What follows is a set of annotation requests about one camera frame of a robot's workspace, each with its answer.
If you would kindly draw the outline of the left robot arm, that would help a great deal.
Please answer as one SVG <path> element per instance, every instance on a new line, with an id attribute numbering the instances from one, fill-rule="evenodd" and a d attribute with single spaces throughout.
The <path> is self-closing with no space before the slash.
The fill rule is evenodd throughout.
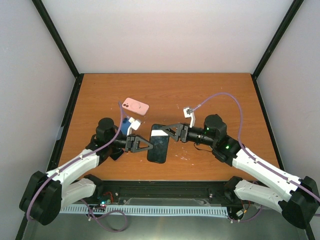
<path id="1" fill-rule="evenodd" d="M 47 172 L 31 175 L 19 203 L 29 220 L 42 225 L 51 223 L 65 207 L 85 198 L 103 198 L 103 181 L 89 170 L 100 166 L 107 158 L 114 161 L 123 153 L 138 153 L 153 149 L 153 144 L 137 134 L 125 135 L 111 118 L 98 122 L 95 134 L 79 155 Z"/>

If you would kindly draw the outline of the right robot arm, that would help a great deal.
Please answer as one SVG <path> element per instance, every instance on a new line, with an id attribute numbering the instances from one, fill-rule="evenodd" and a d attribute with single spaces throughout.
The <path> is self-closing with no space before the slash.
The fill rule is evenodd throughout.
<path id="1" fill-rule="evenodd" d="M 227 125 L 219 115 L 207 116 L 202 128 L 177 123 L 160 129 L 176 142 L 209 146 L 218 161 L 246 172 L 262 183 L 255 185 L 240 180 L 232 190 L 238 199 L 273 209 L 300 229 L 306 229 L 316 216 L 320 207 L 316 181 L 309 176 L 300 178 L 287 173 L 258 157 L 227 134 Z"/>

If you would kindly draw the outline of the black phone case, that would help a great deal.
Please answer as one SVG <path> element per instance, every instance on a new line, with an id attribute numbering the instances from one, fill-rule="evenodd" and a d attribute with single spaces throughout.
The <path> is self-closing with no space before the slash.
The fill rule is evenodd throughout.
<path id="1" fill-rule="evenodd" d="M 161 124 L 153 124 L 151 126 L 150 137 L 168 137 L 169 135 L 162 130 L 163 126 Z"/>

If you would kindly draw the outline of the black phone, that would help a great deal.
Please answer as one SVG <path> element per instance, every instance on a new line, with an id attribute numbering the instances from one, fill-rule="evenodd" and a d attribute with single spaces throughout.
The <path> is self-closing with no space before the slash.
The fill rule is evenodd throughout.
<path id="1" fill-rule="evenodd" d="M 169 140 L 169 136 L 150 137 L 149 142 L 153 144 L 153 149 L 147 151 L 147 160 L 152 163 L 164 164 L 167 159 Z"/>

